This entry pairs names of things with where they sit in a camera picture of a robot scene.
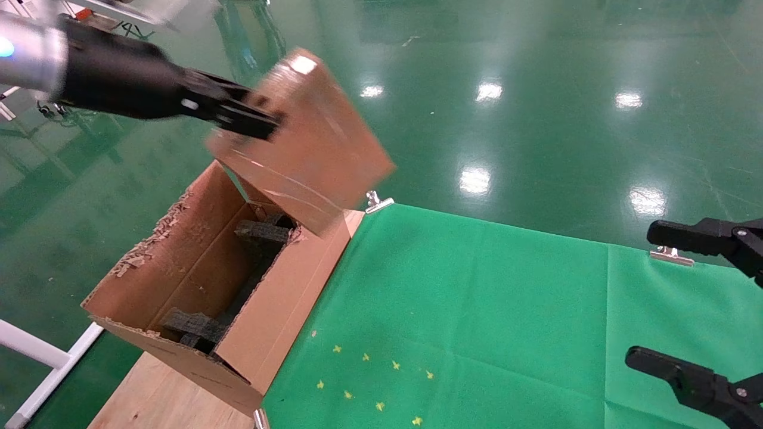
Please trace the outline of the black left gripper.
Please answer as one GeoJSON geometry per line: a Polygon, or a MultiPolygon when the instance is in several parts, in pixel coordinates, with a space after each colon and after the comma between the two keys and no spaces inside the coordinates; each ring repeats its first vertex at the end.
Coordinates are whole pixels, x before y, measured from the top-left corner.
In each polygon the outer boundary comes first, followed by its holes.
{"type": "Polygon", "coordinates": [[[132,119],[188,115],[219,128],[269,139],[278,120],[246,105],[248,87],[179,66],[152,43],[60,19],[66,69],[57,102],[132,119]]]}

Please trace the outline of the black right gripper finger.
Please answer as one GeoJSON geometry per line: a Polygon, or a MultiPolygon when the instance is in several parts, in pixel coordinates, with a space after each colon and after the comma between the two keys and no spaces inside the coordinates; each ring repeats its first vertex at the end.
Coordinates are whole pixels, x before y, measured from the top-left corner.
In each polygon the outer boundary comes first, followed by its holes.
{"type": "Polygon", "coordinates": [[[762,374],[730,382],[711,368],[645,347],[630,347],[626,365],[670,385],[679,404],[728,428],[762,427],[762,374]]]}
{"type": "Polygon", "coordinates": [[[725,222],[703,218],[695,225],[656,220],[647,241],[704,256],[722,256],[762,287],[762,219],[725,222]]]}

